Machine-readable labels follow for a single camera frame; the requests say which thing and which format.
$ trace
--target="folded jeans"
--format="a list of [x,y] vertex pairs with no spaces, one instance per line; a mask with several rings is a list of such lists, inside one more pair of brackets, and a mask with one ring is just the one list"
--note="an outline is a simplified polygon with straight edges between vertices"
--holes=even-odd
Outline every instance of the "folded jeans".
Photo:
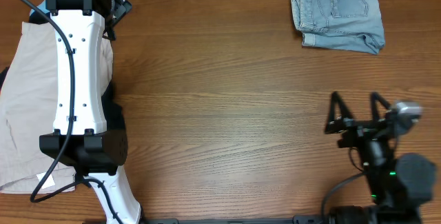
[[303,45],[379,53],[384,29],[378,0],[291,0]]

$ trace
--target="jeans back pocket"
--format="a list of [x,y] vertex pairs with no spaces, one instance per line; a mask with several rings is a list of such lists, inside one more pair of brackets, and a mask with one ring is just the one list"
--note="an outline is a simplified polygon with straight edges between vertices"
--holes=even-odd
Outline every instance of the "jeans back pocket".
[[369,6],[365,0],[331,0],[334,18],[367,17]]

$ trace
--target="wood grain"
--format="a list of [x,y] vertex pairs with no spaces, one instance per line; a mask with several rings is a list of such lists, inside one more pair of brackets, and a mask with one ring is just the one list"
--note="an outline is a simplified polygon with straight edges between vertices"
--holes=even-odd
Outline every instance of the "wood grain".
[[[28,10],[0,16],[0,62],[11,62]],[[359,119],[371,91],[424,106],[399,153],[441,163],[439,0],[379,0],[378,56],[302,48],[289,0],[130,0],[117,26],[114,81],[129,137],[125,164],[149,218],[292,217],[355,174],[338,135],[322,133],[338,90]],[[425,223],[441,220],[440,180]],[[368,205],[357,180],[329,205]],[[80,223],[104,217],[86,187],[47,202],[0,195],[0,223]]]

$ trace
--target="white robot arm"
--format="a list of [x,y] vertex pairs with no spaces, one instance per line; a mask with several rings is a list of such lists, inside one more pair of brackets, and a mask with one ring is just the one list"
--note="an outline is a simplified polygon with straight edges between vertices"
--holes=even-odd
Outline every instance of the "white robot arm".
[[[40,136],[40,150],[54,163],[31,195],[44,201],[66,187],[90,184],[107,224],[139,224],[145,218],[130,189],[123,164],[127,158],[125,130],[107,130],[101,105],[99,53],[103,33],[114,39],[115,26],[131,5],[127,0],[46,0],[50,18],[22,0],[54,26],[58,55],[58,103],[54,132]],[[35,199],[57,163],[73,166],[79,180]]]

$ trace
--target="beige cloth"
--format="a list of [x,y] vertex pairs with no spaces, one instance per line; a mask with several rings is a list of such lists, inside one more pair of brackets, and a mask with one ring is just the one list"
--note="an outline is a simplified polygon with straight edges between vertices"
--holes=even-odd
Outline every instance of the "beige cloth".
[[[57,45],[47,23],[23,23],[22,36],[0,94],[0,192],[31,193],[53,159],[39,149],[39,136],[49,134],[57,111]],[[112,78],[113,51],[101,43],[101,94]],[[74,169],[58,164],[53,192],[74,181]]]

